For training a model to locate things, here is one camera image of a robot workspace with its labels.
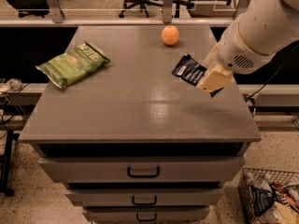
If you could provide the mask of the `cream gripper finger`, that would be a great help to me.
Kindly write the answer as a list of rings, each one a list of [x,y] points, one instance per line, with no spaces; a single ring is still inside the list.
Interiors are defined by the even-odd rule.
[[[205,75],[199,80],[197,88],[206,93],[212,93],[223,89],[233,81],[231,73],[225,74],[217,70],[206,71]]]

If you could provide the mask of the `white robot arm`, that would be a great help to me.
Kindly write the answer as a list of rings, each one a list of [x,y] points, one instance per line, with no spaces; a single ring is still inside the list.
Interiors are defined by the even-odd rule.
[[[235,74],[260,69],[298,38],[299,0],[252,0],[203,60],[206,71],[196,87],[218,91],[233,82]]]

